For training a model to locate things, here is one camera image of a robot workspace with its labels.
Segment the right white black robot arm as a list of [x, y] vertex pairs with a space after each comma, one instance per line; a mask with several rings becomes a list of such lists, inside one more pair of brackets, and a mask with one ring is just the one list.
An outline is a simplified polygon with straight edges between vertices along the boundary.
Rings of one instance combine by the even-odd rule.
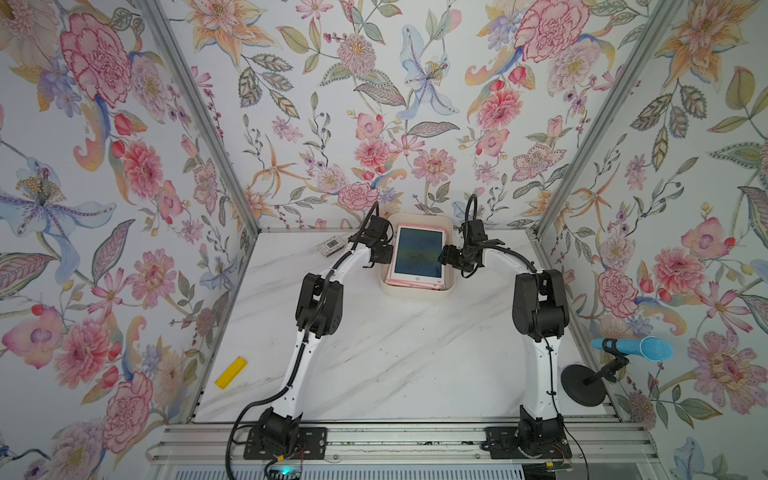
[[563, 276], [556, 270], [536, 269], [524, 255], [489, 238], [479, 219], [464, 221], [461, 231], [463, 245], [444, 247], [440, 263], [464, 278], [484, 267], [514, 276], [511, 317], [525, 352], [516, 448], [527, 458], [559, 453], [568, 459], [570, 447], [555, 380], [561, 340], [570, 322]]

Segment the cream plastic storage box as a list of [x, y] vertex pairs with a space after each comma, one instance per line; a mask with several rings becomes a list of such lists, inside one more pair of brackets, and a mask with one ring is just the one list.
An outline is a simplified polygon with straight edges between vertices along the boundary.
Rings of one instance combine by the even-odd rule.
[[[437, 226], [443, 228], [446, 231], [446, 245], [453, 243], [453, 222], [445, 216], [426, 216], [398, 213], [389, 218], [390, 223], [394, 228], [394, 240], [395, 245], [396, 229], [400, 224], [415, 224], [415, 225], [428, 225]], [[380, 265], [378, 267], [378, 275], [381, 289], [390, 296], [415, 298], [415, 299], [428, 299], [428, 300], [442, 300], [447, 298], [452, 292], [453, 287], [456, 284], [456, 274], [450, 266], [445, 267], [446, 273], [446, 287], [442, 291], [433, 291], [416, 288], [404, 288], [391, 286], [385, 283], [385, 276], [390, 267], [388, 265]]]

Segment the pink writing tablet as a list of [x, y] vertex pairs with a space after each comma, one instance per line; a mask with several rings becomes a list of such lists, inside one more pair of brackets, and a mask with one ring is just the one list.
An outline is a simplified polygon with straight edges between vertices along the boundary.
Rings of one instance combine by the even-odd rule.
[[446, 246], [446, 231], [437, 226], [400, 224], [393, 257], [385, 276], [391, 286], [442, 291], [446, 273], [439, 256]]

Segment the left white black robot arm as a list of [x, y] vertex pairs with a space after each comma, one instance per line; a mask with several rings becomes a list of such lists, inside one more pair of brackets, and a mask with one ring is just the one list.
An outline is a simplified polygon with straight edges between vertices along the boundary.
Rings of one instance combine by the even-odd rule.
[[301, 390], [321, 340], [340, 326], [344, 305], [344, 277], [351, 271], [391, 262], [394, 229], [373, 206], [359, 230], [349, 237], [344, 253], [326, 271], [308, 273], [302, 280], [295, 320], [297, 335], [290, 365], [278, 393], [247, 404], [237, 417], [228, 438], [226, 454], [236, 444], [236, 432], [250, 410], [264, 407], [251, 425], [246, 448], [271, 460], [285, 460], [300, 451]]

